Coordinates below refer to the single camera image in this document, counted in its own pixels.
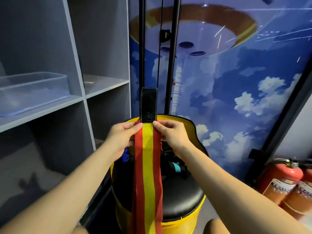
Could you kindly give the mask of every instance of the transparent plastic container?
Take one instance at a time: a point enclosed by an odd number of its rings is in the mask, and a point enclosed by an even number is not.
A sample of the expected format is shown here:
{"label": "transparent plastic container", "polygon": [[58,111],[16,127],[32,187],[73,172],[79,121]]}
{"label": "transparent plastic container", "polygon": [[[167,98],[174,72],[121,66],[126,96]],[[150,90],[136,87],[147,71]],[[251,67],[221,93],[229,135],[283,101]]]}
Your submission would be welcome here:
{"label": "transparent plastic container", "polygon": [[0,117],[16,115],[69,96],[64,74],[35,72],[0,76]]}

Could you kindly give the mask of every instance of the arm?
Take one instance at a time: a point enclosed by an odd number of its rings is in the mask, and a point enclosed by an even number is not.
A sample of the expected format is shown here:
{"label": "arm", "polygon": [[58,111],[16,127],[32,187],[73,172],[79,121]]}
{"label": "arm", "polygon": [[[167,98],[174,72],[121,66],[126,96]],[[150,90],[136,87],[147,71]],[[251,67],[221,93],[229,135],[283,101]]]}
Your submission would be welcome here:
{"label": "arm", "polygon": [[310,233],[271,200],[224,171],[197,149],[189,141],[183,123],[163,120],[153,125],[186,163],[230,233]]}
{"label": "arm", "polygon": [[69,234],[101,184],[110,165],[133,145],[131,136],[142,123],[120,123],[111,128],[103,145],[58,186],[7,223],[0,234]]}

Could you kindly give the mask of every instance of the red and yellow strap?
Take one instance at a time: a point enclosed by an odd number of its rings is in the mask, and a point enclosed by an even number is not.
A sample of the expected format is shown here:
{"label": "red and yellow strap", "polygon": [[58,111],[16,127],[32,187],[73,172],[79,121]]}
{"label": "red and yellow strap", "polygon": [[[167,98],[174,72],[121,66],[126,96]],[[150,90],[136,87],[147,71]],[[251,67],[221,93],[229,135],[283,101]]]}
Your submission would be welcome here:
{"label": "red and yellow strap", "polygon": [[161,233],[160,139],[161,134],[152,123],[143,123],[142,129],[135,134],[134,194],[131,214],[133,234]]}

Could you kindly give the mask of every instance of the shelf board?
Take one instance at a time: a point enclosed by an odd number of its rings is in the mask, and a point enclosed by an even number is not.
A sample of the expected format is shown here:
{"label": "shelf board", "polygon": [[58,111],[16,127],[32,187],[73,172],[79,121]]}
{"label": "shelf board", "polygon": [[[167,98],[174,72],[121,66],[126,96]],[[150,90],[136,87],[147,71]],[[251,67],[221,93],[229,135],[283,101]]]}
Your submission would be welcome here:
{"label": "shelf board", "polygon": [[70,97],[62,99],[60,101],[50,103],[45,106],[41,106],[14,116],[0,117],[0,132],[9,130],[15,126],[19,126],[23,123],[29,122],[33,119],[57,111],[82,100],[83,97],[71,95]]}
{"label": "shelf board", "polygon": [[86,98],[91,98],[108,90],[112,90],[116,87],[129,83],[129,80],[89,74],[83,75],[83,81],[85,84]]}

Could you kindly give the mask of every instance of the fire extinguisher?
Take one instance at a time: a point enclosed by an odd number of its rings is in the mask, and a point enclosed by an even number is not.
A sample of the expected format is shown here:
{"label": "fire extinguisher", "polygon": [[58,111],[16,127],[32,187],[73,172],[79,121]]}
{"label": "fire extinguisher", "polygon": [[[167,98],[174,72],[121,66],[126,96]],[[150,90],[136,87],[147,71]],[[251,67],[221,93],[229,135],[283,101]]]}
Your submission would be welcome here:
{"label": "fire extinguisher", "polygon": [[305,165],[303,178],[282,201],[280,207],[299,220],[312,210],[312,167]]}
{"label": "fire extinguisher", "polygon": [[297,162],[277,158],[268,163],[257,183],[258,191],[276,204],[285,198],[303,177]]}

